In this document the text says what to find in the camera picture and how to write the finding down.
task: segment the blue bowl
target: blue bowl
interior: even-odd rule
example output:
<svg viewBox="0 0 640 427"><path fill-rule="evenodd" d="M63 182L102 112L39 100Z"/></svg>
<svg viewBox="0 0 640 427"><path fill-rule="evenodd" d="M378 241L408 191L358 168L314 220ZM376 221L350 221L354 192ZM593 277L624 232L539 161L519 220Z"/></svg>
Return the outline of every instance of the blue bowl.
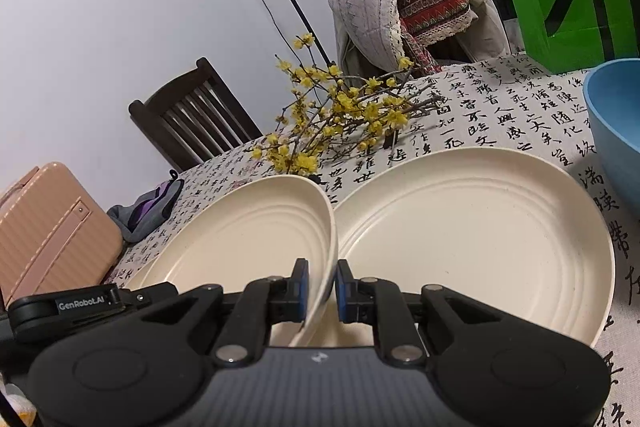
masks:
<svg viewBox="0 0 640 427"><path fill-rule="evenodd" d="M640 216L640 58L613 60L591 70L583 91L602 167Z"/></svg>

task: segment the calligraphy tablecloth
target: calligraphy tablecloth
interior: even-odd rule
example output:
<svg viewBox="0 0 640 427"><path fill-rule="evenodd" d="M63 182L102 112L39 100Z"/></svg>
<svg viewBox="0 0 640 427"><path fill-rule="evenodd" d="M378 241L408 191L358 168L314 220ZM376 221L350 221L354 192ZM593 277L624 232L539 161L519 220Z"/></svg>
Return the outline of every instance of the calligraphy tablecloth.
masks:
<svg viewBox="0 0 640 427"><path fill-rule="evenodd" d="M413 120L392 153L382 148L369 156L354 153L322 166L320 174L322 187L337 204L398 162L464 146L514 148L569 172L602 211L616 252L613 304L596 348L609 365L611 393L597 426L640 426L640 223L602 171L582 95L586 72L549 75L526 55L450 66L412 86L434 82L446 101L441 110ZM171 218L130 248L109 280L123 285L209 203L267 170L238 148L185 172Z"/></svg>

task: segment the white plate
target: white plate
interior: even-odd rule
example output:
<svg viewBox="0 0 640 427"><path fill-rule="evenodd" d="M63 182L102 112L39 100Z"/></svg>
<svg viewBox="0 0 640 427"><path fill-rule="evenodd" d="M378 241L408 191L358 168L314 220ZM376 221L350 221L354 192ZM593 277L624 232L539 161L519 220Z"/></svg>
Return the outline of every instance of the white plate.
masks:
<svg viewBox="0 0 640 427"><path fill-rule="evenodd" d="M270 176L236 188L194 217L126 287L168 281L183 293L218 283L226 293L238 292L255 279L288 277L298 257L309 261L305 326L271 331L272 345L296 346L322 315L337 260L331 203L306 178Z"/></svg>
<svg viewBox="0 0 640 427"><path fill-rule="evenodd" d="M338 257L357 279L412 293L439 283L591 346L602 331L615 270L606 224L571 176L536 156L422 156L372 178L335 219ZM338 322L335 299L311 341L371 343L370 327Z"/></svg>

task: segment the yellow flower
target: yellow flower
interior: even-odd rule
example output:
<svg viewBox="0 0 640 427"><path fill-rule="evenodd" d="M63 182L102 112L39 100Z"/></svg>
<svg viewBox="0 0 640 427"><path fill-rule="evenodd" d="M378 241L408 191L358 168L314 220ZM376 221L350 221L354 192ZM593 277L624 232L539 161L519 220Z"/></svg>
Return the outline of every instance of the yellow flower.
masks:
<svg viewBox="0 0 640 427"><path fill-rule="evenodd" d="M382 86L382 81L378 80L375 76L372 76L369 80L366 80L367 87L373 92L378 86Z"/></svg>
<svg viewBox="0 0 640 427"><path fill-rule="evenodd" d="M307 172L316 172L318 170L318 157L317 156L308 156L305 153L300 153L294 165L298 169L304 169Z"/></svg>
<svg viewBox="0 0 640 427"><path fill-rule="evenodd" d="M340 68L334 64L333 66L329 66L329 74L331 76L340 76L342 71L340 71Z"/></svg>
<svg viewBox="0 0 640 427"><path fill-rule="evenodd" d="M305 33L300 37L300 40L302 40L302 42L304 42L307 46L312 46L316 41L316 38L314 37L313 33Z"/></svg>
<svg viewBox="0 0 640 427"><path fill-rule="evenodd" d="M320 153L326 150L324 143L318 143L309 149L309 156L318 156Z"/></svg>
<svg viewBox="0 0 640 427"><path fill-rule="evenodd" d="M351 100L345 92L340 93L337 97L338 102L342 106L345 111L353 111L355 107L353 107L353 100Z"/></svg>
<svg viewBox="0 0 640 427"><path fill-rule="evenodd" d="M376 136L380 136L382 134L382 122L380 120L371 122L367 127L367 131Z"/></svg>
<svg viewBox="0 0 640 427"><path fill-rule="evenodd" d="M404 127L408 122L408 118L395 109L390 110L385 116L386 123L391 126L392 129L400 129Z"/></svg>
<svg viewBox="0 0 640 427"><path fill-rule="evenodd" d="M395 107L399 107L404 104L404 98L401 96L386 96L382 103L386 105L386 107L393 105Z"/></svg>
<svg viewBox="0 0 640 427"><path fill-rule="evenodd" d="M303 68L297 67L293 73L291 73L292 78L295 77L298 80L302 80L306 77L306 71Z"/></svg>
<svg viewBox="0 0 640 427"><path fill-rule="evenodd" d="M324 73L324 71L319 70L318 68L311 68L311 78L314 80L319 80L320 82L325 82L329 79L329 75Z"/></svg>
<svg viewBox="0 0 640 427"><path fill-rule="evenodd" d="M375 102L367 103L367 107L364 108L364 119L368 122L373 122L379 115L379 107Z"/></svg>
<svg viewBox="0 0 640 427"><path fill-rule="evenodd" d="M413 66L413 62L410 61L408 58L406 57L400 57L400 60L398 60L398 69L399 70L408 70L411 66Z"/></svg>
<svg viewBox="0 0 640 427"><path fill-rule="evenodd" d="M271 163L273 163L273 168L276 172L284 172L287 170L287 159L284 156L279 154L274 155Z"/></svg>
<svg viewBox="0 0 640 427"><path fill-rule="evenodd" d="M291 69L291 62L287 62L286 60L278 59L278 69L282 71L289 71Z"/></svg>

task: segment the chair backrest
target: chair backrest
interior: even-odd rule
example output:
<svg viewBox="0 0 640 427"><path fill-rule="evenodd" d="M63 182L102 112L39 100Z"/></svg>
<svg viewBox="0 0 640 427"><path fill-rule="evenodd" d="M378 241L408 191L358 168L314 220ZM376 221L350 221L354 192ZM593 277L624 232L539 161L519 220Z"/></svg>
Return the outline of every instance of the chair backrest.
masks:
<svg viewBox="0 0 640 427"><path fill-rule="evenodd" d="M162 86L129 114L180 171L262 136L206 58Z"/></svg>

